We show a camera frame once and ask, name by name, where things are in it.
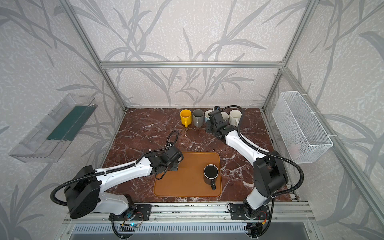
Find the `purple mug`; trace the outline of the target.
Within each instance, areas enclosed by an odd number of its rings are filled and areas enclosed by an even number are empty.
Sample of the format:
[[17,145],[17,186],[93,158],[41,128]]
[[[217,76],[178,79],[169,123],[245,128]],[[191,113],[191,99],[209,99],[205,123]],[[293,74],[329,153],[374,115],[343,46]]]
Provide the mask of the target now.
[[229,114],[226,112],[221,112],[223,120],[227,123],[229,121]]

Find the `yellow mug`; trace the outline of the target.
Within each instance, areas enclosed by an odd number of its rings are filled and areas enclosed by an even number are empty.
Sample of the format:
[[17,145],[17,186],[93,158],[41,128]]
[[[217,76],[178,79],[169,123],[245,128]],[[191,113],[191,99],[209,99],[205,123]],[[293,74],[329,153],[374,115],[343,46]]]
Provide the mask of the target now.
[[187,128],[192,123],[192,112],[190,110],[184,109],[180,112],[181,122],[185,128]]

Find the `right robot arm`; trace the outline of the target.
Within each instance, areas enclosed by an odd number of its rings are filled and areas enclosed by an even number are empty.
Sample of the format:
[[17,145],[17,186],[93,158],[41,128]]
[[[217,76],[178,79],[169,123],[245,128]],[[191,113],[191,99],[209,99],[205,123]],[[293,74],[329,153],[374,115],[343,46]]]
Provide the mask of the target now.
[[[230,108],[237,108],[241,113],[244,112],[241,107],[236,105],[224,108],[214,107],[214,110],[209,113],[206,132],[224,141],[253,166],[254,189],[244,200],[244,211],[248,218],[253,219],[262,207],[267,206],[270,201],[274,201],[277,196],[297,190],[304,182],[304,171],[297,163],[282,157],[278,152],[264,150],[247,139],[240,131],[243,118],[240,118],[236,127],[226,123],[222,112]],[[289,181],[284,163],[295,167],[300,176],[294,186],[281,190]]]

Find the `clear plastic wall bin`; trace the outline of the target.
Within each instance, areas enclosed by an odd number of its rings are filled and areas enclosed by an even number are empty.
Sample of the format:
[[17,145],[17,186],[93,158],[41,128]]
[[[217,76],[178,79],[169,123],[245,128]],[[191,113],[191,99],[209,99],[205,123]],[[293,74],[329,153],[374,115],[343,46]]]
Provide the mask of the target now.
[[24,163],[56,163],[97,107],[94,97],[67,94],[9,155]]

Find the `black mug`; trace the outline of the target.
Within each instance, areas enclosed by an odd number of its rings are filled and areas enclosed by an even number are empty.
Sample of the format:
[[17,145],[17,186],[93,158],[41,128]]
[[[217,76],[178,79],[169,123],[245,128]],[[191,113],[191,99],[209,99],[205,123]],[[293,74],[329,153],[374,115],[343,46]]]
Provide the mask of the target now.
[[204,182],[210,185],[213,191],[216,190],[216,180],[219,176],[219,169],[213,164],[206,165],[204,167]]

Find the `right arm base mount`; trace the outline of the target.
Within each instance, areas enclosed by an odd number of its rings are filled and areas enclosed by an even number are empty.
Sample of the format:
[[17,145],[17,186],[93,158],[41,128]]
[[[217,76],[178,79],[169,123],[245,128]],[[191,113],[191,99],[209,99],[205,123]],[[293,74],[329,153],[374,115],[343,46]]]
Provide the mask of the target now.
[[261,206],[254,210],[246,204],[228,203],[227,209],[231,215],[231,220],[257,220],[266,222],[270,219],[270,209],[268,206]]

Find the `pink object in basket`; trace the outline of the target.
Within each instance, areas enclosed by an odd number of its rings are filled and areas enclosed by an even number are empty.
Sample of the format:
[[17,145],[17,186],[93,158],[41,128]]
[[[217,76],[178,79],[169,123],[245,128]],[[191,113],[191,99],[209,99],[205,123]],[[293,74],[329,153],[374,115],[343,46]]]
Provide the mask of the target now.
[[301,146],[298,144],[291,144],[288,151],[293,161],[297,161],[301,156]]

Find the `green circuit board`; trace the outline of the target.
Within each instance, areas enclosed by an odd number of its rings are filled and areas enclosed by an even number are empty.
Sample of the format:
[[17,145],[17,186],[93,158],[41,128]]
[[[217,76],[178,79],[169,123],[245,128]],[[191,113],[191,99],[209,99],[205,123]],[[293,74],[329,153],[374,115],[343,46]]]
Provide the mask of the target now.
[[141,223],[124,223],[120,225],[121,231],[131,232],[141,226]]

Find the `aluminium front rail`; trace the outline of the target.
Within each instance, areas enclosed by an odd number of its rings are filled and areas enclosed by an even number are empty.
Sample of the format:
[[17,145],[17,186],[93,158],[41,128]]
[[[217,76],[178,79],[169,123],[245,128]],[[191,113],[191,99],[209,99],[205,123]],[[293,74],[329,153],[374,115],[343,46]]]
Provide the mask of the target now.
[[[151,203],[147,221],[138,223],[229,223],[233,215],[226,202]],[[276,202],[272,222],[314,222],[307,202]]]

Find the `light blue mug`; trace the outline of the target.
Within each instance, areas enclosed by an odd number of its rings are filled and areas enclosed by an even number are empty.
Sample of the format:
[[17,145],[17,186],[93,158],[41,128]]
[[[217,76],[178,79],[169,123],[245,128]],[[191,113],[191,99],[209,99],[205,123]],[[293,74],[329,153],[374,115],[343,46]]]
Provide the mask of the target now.
[[212,112],[212,110],[207,110],[207,111],[205,111],[205,122],[206,122],[206,123],[210,120],[209,113],[211,113],[211,112]]

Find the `grey mug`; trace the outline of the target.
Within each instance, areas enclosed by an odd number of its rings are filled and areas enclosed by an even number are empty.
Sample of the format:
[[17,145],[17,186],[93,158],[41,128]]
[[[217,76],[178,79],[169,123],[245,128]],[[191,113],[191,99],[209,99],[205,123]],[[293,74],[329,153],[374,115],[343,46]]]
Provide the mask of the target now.
[[196,128],[201,128],[205,123],[205,112],[200,109],[196,109],[192,112],[193,124]]

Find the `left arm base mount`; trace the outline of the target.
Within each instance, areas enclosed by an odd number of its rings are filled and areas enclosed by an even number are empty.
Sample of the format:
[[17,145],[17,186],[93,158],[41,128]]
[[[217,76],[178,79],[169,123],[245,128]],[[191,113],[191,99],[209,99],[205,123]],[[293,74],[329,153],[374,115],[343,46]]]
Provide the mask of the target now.
[[148,221],[150,218],[152,210],[152,205],[150,204],[140,204],[135,205],[135,208],[129,207],[128,210],[126,210],[121,215],[113,215],[110,214],[109,220],[112,219],[114,221]]

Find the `brown rectangular tray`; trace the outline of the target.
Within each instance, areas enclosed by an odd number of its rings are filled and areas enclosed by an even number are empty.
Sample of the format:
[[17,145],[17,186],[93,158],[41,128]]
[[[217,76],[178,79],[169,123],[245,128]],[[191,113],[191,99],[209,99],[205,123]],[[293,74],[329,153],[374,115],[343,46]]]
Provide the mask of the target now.
[[[183,152],[184,159],[177,171],[169,171],[161,180],[155,180],[154,194],[157,197],[217,198],[222,194],[221,160],[214,152]],[[204,175],[208,165],[218,168],[216,189]]]

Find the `white faceted mug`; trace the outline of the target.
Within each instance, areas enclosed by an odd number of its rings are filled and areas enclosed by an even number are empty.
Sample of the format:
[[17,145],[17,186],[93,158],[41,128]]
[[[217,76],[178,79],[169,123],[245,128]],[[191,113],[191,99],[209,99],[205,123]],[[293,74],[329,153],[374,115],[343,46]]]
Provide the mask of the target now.
[[242,117],[242,112],[239,110],[231,110],[229,113],[229,123],[230,125],[234,127],[238,127],[241,117]]

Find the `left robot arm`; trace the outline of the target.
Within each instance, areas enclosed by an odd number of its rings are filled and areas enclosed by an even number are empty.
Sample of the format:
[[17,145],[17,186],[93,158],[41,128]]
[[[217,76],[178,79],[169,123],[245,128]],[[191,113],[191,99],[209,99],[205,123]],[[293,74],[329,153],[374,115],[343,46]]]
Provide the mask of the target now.
[[150,150],[137,160],[110,168],[94,169],[91,165],[56,187],[50,194],[53,203],[68,207],[72,219],[90,213],[110,213],[121,216],[134,207],[130,197],[110,194],[107,191],[122,183],[154,175],[162,179],[169,171],[177,171],[184,159],[176,142],[167,140],[166,147]]

